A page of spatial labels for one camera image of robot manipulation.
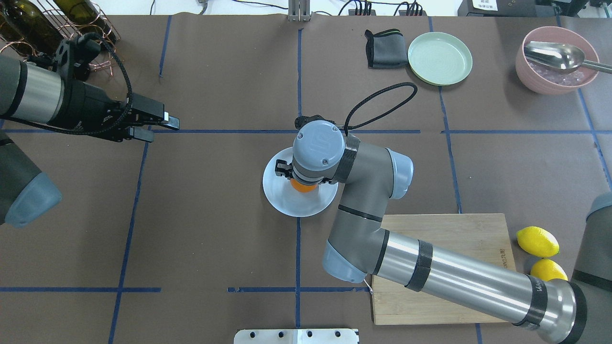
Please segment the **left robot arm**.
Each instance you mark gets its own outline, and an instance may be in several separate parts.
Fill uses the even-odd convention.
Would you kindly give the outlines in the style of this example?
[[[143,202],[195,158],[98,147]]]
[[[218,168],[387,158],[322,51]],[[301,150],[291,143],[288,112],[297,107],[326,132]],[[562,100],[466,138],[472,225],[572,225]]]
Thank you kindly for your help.
[[[111,99],[103,89],[57,71],[1,57],[1,118],[47,131],[65,131],[120,143],[151,143],[146,126],[179,130],[164,104],[132,93]],[[52,179],[4,131],[1,133],[1,222],[22,228],[63,198]]]

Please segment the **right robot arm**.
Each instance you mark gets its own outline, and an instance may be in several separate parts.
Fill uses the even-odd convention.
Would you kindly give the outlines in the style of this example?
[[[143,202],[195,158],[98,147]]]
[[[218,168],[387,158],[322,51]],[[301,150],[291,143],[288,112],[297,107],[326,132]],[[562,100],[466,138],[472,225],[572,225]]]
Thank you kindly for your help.
[[[344,184],[323,256],[328,274],[353,283],[379,276],[534,330],[551,344],[611,342],[610,192],[591,205],[571,279],[543,281],[383,228],[389,201],[411,185],[411,159],[321,116],[297,118],[295,128],[292,161],[276,161],[275,174]]]

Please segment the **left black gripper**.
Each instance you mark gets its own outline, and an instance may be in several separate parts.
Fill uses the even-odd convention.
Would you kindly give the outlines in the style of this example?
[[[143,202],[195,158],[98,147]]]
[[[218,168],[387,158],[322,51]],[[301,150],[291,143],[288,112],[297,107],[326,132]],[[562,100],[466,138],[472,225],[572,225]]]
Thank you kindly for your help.
[[[71,131],[100,131],[112,126],[127,108],[127,100],[115,101],[100,87],[72,80],[66,83],[60,106],[60,128]],[[135,92],[131,97],[131,113],[136,123],[179,130],[180,120],[165,110],[162,102]],[[154,142],[154,133],[142,127],[125,129],[126,140]]]

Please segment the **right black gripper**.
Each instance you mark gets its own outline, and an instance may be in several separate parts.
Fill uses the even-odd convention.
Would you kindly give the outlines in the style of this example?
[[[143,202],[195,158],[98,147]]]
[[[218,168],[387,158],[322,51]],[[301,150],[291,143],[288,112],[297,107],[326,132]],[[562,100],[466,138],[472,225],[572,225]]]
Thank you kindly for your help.
[[[284,177],[286,179],[295,179],[298,183],[306,186],[319,185],[319,184],[330,184],[334,185],[335,180],[325,177],[311,178],[303,175],[298,171],[292,163],[287,161],[275,161],[274,173],[276,176]]]

